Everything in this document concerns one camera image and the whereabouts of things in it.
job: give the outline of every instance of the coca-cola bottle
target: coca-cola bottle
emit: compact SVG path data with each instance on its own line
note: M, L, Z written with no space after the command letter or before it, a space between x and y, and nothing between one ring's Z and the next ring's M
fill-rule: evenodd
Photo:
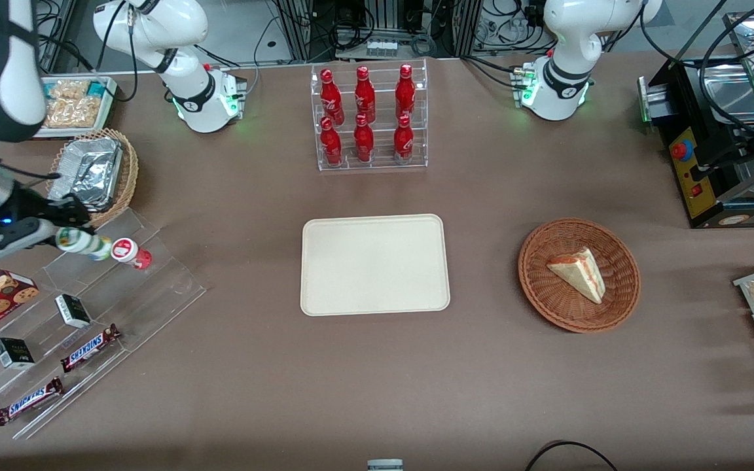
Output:
M374 86L368 78L368 67L357 67L357 88L353 91L357 101L357 113L365 113L368 122L377 119L377 102L374 98Z
M333 126L341 126L345 122L345 113L342 111L342 94L333 83L333 73L330 69L322 69L319 76L322 78L322 107L325 116L333 120Z
M371 162L374 156L374 131L368 125L365 113L357 115L357 128L353 131L353 140L357 143L357 158L362 163Z
M322 133L319 135L319 139L322 141L327 165L338 167L342 165L342 141L339 139L336 129L333 129L333 122L330 117L322 116L320 123Z
M395 89L395 99L397 119L401 119L404 114L412 116L412 111L415 111L415 82L412 81L412 66L409 63L401 65L401 79Z
M412 140L415 135L409 128L409 115L404 114L397 120L398 126L395 129L395 161L398 164L406 165L412 158Z

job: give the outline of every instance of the brown tablecloth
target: brown tablecloth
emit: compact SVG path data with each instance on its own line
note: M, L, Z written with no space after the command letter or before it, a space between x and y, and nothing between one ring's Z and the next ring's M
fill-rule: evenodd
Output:
M638 118L635 81L658 56L608 54L565 122L514 109L459 60L428 65L430 167L408 174L317 172L309 67L263 69L245 119L211 135L189 131L158 77L141 77L113 120L141 162L132 207L211 289L34 438L0 433L0 469L402 458L409 471L505 470L560 438L622 469L754 468L754 325L730 283L754 272L754 229L688 229L661 142ZM60 145L0 156L45 170ZM301 312L306 221L416 213L443 218L448 309ZM614 331L566 333L518 287L521 242L559 217L604 224L637 257L641 301ZM55 254L1 266L31 273ZM551 454L546 468L596 462Z

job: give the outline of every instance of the clear acrylic display stand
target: clear acrylic display stand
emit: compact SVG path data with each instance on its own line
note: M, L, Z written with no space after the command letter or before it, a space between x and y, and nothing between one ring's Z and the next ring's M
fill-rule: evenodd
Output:
M6 370L0 363L0 408L44 387L54 376L60 377L65 394L23 412L0 427L3 433L14 439L30 438L206 292L189 269L173 258L157 232L132 209L98 230L111 239L130 237L150 251L153 262L147 270L67 253L32 275L40 295L0 322L0 337L25 340L36 364L19 372ZM63 323L54 302L60 293L81 299L92 318L89 328ZM110 324L122 336L72 372L63 373L60 360Z
M410 126L415 133L412 142L412 157L409 164L398 164L395 161L395 129L397 116L395 115L395 87L401 77L401 65L409 63L412 66L412 80L415 82L415 111L411 116ZM319 120L324 116L322 107L322 80L319 72L331 69L333 81L342 93L342 109L345 112L345 122L336 128L342 140L342 165L331 167L327 164L319 135L322 128ZM374 131L374 158L369 164L359 161L356 146L353 142L353 131L356 128L354 118L357 116L357 105L353 98L353 91L357 86L356 68L350 63L329 63L328 65L314 65L311 70L311 99L314 107L314 131L316 133L316 154L319 170L374 170L374 169L415 169L427 167L429 163L427 129L428 101L427 62L425 60L407 61L377 61L368 62L368 75L374 84L377 98L377 117L371 123Z

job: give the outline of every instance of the aluminum foil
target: aluminum foil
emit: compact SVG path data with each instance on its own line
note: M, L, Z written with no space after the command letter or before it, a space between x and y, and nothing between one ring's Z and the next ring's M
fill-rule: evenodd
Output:
M113 206L123 146L116 139L84 139L66 145L48 197L59 200L73 193L91 212Z

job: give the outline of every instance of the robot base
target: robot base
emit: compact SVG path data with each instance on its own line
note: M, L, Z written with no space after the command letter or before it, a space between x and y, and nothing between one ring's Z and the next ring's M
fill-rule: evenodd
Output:
M246 80L238 80L222 71L210 71L209 74L215 79L215 93L199 111L182 110L176 99L173 100L179 117L197 132L219 131L233 120L241 119L246 104Z
M511 84L526 87L525 90L514 90L514 103L518 108L532 110L542 119L565 120L575 114L575 110L586 101L589 84L586 84L579 94L576 93L568 99L560 99L557 92L545 83L543 78L543 68L547 62L548 57L540 57L535 62L524 63L519 76L511 74Z

